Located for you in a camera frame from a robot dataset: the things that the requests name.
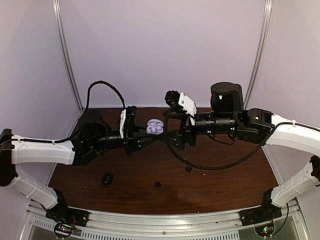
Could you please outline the lilac earbud charging case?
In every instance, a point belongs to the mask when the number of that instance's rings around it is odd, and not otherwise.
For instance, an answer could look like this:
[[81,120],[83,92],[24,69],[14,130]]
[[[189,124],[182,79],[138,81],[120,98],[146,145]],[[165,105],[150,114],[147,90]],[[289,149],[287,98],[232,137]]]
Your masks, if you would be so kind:
[[164,123],[159,119],[150,119],[147,122],[146,133],[151,135],[160,135],[164,132]]

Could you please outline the black oval charging case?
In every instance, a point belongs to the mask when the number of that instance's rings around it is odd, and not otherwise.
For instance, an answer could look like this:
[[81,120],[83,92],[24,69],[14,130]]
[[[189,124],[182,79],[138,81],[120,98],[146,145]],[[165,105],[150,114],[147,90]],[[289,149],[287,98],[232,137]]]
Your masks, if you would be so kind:
[[114,175],[112,172],[106,172],[101,178],[100,182],[103,186],[107,186],[112,182],[113,178],[114,178]]

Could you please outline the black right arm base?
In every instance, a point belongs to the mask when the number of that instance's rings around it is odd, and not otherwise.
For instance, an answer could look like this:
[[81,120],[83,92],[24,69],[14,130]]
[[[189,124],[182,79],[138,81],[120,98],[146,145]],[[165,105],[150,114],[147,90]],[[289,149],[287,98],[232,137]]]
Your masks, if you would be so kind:
[[263,194],[261,206],[239,212],[242,226],[255,225],[282,216],[282,208],[272,204],[271,196],[272,190],[270,189]]

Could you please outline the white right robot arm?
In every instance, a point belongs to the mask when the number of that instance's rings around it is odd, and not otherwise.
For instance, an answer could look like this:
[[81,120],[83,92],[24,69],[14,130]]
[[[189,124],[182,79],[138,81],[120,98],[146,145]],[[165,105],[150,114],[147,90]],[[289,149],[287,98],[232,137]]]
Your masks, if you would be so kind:
[[[164,140],[170,152],[184,164],[199,170],[219,171],[235,167],[253,156],[265,145],[283,146],[312,154],[310,161],[290,180],[265,193],[262,206],[256,210],[259,220],[268,220],[276,208],[302,195],[312,186],[320,185],[320,129],[289,120],[270,111],[244,109],[242,87],[238,83],[218,82],[210,87],[212,111],[199,113],[195,102],[184,92],[170,90],[165,95],[169,109],[164,113]],[[227,135],[231,141],[240,140],[256,148],[239,160],[222,166],[196,165],[180,156],[168,137],[169,119],[180,119],[178,146],[196,144],[198,135],[217,141],[217,135]]]

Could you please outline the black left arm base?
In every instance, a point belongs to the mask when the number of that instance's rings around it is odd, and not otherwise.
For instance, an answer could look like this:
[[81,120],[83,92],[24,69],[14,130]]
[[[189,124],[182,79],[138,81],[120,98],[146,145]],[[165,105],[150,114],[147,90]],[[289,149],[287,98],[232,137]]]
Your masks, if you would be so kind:
[[69,207],[63,193],[55,188],[53,190],[57,196],[57,204],[52,208],[45,208],[46,217],[57,223],[86,227],[89,212]]

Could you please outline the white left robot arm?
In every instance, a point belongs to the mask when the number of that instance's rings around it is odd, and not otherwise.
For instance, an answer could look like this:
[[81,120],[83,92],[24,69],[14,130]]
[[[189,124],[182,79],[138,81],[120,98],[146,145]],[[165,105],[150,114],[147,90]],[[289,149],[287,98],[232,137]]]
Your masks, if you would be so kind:
[[85,166],[98,156],[98,152],[124,148],[129,156],[142,148],[143,138],[158,138],[164,131],[161,120],[151,119],[146,126],[135,125],[136,107],[121,111],[119,127],[112,129],[96,109],[83,112],[78,119],[78,130],[61,140],[26,138],[12,134],[6,128],[0,134],[0,185],[13,188],[25,197],[51,210],[61,222],[72,218],[63,194],[39,183],[19,170],[21,163],[57,163]]

